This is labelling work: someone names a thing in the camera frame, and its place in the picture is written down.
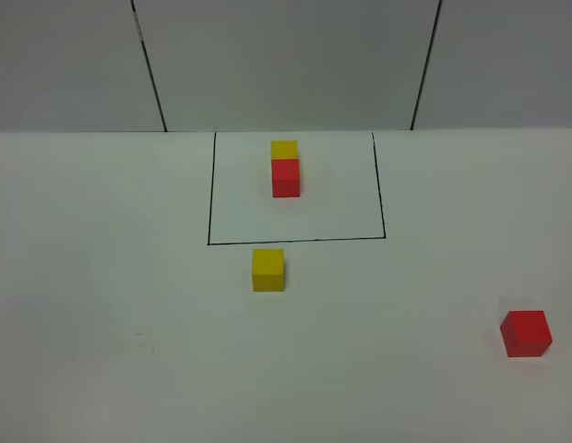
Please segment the red template cube block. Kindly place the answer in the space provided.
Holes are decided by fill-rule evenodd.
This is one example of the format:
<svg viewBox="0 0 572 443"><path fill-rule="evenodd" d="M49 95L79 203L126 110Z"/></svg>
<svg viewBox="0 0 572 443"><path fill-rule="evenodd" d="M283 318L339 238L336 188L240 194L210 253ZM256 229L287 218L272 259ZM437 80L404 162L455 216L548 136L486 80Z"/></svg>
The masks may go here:
<svg viewBox="0 0 572 443"><path fill-rule="evenodd" d="M274 198L298 198L301 195L300 163L298 159L271 161L272 195Z"/></svg>

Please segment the yellow template cube block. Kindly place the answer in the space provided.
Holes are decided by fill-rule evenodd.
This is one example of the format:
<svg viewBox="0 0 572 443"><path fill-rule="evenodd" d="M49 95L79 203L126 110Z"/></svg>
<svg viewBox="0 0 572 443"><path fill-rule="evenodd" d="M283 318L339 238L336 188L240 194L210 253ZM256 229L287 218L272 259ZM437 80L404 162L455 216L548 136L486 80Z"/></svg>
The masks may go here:
<svg viewBox="0 0 572 443"><path fill-rule="evenodd" d="M297 140L272 140L271 160L297 160L299 158Z"/></svg>

